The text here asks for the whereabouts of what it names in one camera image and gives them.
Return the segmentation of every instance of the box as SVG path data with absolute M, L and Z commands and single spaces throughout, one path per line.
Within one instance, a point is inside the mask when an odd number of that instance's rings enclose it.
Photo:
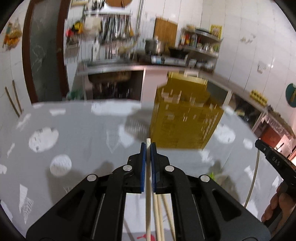
M 157 88 L 150 137 L 160 148 L 204 148 L 223 110 L 206 91 L 207 80 L 169 73 Z

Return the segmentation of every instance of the gas stove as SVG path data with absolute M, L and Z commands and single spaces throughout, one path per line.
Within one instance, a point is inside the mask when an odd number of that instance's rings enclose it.
M 172 58 L 166 55 L 149 55 L 145 53 L 138 53 L 139 61 L 148 62 L 150 64 L 159 65 L 173 65 L 173 66 L 183 66 L 183 67 L 194 67 L 196 65 L 195 59 L 190 59 L 189 63 L 186 64 L 187 58 Z

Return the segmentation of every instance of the brown door frame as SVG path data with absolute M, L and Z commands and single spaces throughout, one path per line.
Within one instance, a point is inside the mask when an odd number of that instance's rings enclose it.
M 33 75 L 30 61 L 30 30 L 31 21 L 34 10 L 34 5 L 43 0 L 31 0 L 28 6 L 27 14 L 24 22 L 23 37 L 22 37 L 22 62 L 25 82 L 31 103 L 38 102 L 37 93 L 35 90 Z M 68 16 L 68 10 L 71 0 L 61 0 L 59 16 L 57 22 L 56 35 L 56 50 L 57 50 L 57 65 L 59 72 L 60 90 L 62 97 L 66 97 L 69 92 L 66 67 L 64 65 L 64 22 Z

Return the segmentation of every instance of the gray tablecloth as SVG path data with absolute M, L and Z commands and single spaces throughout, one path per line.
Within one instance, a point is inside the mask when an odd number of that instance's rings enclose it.
M 139 153 L 153 104 L 135 101 L 41 103 L 20 117 L 0 158 L 1 205 L 25 236 L 28 228 L 88 174 L 110 174 Z M 229 109 L 204 150 L 160 149 L 191 176 L 213 172 L 241 204 L 255 168 L 256 137 Z M 281 178 L 260 156 L 248 210 L 260 218 Z M 166 239 L 171 240 L 163 211 Z M 152 234 L 155 230 L 152 215 Z M 144 238 L 145 194 L 126 199 L 123 240 Z

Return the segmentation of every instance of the wooden cutting board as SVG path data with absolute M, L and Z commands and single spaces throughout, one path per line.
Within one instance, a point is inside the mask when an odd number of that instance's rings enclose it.
M 106 3 L 111 7 L 126 7 L 132 0 L 106 0 Z
M 178 24 L 168 20 L 164 20 L 162 18 L 156 18 L 155 20 L 153 36 L 158 36 L 160 41 L 168 43 L 166 45 L 166 51 L 168 51 L 168 47 L 175 47 L 177 28 Z

